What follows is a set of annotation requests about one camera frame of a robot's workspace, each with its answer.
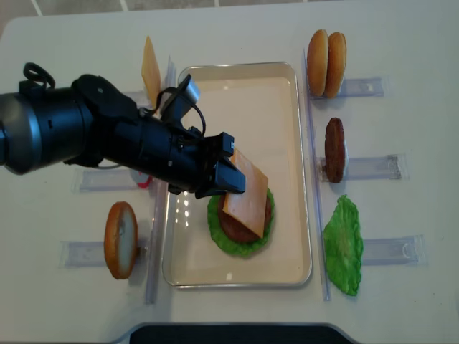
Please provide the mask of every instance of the white table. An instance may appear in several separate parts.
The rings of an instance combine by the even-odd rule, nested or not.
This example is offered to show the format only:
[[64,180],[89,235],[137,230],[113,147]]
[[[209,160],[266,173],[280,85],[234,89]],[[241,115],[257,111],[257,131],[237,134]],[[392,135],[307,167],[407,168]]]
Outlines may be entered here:
[[[70,192],[72,168],[62,164],[21,178],[2,169],[0,341],[113,342],[149,323],[269,322],[329,324],[365,343],[457,343],[458,13],[457,1],[327,1],[14,20],[0,41],[1,93],[17,90],[28,61],[47,69],[58,87],[92,73],[123,91],[141,90],[149,34],[163,73],[169,55],[178,71],[286,61],[297,72],[302,96],[302,51],[311,35],[319,28],[344,32],[346,75],[388,75],[392,97],[403,95],[403,102],[395,102],[398,116],[419,133],[413,143],[425,143],[425,155],[413,146],[411,160],[412,171],[423,172],[412,173],[413,183],[425,187],[413,193],[418,206],[406,207],[413,212],[413,234],[425,236],[429,264],[364,268],[356,299],[332,287],[331,301],[324,302],[311,209],[313,276],[304,286],[180,291],[161,279],[158,301],[146,306],[144,281],[128,285],[115,282],[106,269],[57,268],[60,240],[101,240],[109,206],[124,198],[141,207],[145,194],[76,196]],[[418,213],[424,214],[422,223]]]

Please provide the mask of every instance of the lettuce leaf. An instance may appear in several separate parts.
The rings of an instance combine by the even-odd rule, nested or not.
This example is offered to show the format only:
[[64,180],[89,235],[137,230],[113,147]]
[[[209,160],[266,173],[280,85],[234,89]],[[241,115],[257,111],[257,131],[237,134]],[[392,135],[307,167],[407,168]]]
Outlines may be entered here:
[[268,198],[271,202],[272,208],[270,223],[265,230],[263,238],[250,243],[234,242],[223,232],[218,218],[218,201],[220,200],[220,197],[222,196],[212,196],[209,204],[207,205],[207,223],[209,225],[210,237],[214,240],[215,244],[217,244],[223,252],[241,257],[250,256],[253,252],[265,246],[270,238],[271,227],[273,226],[274,219],[274,197],[271,190],[268,189]]
[[325,265],[330,280],[344,293],[356,296],[361,281],[364,241],[360,236],[359,211],[346,195],[323,230]]

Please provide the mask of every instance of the tan bun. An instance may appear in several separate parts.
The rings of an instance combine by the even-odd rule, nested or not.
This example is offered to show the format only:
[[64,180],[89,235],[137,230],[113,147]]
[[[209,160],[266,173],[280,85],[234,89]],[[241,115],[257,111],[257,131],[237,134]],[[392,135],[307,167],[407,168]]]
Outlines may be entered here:
[[103,242],[105,262],[117,280],[129,277],[137,253],[137,220],[127,202],[116,202],[108,213]]
[[320,97],[325,90],[328,68],[327,31],[318,30],[311,38],[308,47],[308,83],[309,90]]
[[331,34],[328,38],[327,98],[334,98],[341,87],[346,69],[346,53],[346,37],[341,32]]

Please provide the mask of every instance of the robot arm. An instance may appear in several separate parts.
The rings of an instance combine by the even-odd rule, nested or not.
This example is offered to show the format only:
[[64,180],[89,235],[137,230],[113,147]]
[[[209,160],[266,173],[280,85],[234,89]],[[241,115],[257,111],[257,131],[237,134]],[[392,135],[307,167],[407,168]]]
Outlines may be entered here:
[[[245,191],[245,177],[229,160],[234,138],[204,137],[199,90],[187,76],[161,109],[139,110],[109,81],[82,75],[69,88],[55,89],[52,77],[26,64],[19,92],[0,95],[0,164],[24,174],[63,161],[97,167],[108,159],[169,183],[169,191],[205,196]],[[186,129],[181,119],[194,108],[203,129]]]

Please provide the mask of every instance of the orange cheese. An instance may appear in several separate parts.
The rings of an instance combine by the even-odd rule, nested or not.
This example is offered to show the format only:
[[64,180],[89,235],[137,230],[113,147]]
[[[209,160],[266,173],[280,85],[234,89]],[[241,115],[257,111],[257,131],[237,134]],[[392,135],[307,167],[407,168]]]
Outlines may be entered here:
[[263,238],[268,177],[237,149],[231,162],[245,176],[245,192],[227,193],[223,211]]
[[161,91],[161,76],[158,62],[156,61],[155,50],[149,36],[146,37],[145,47],[143,48],[142,78],[148,98],[150,98],[151,104],[155,108],[156,98]]

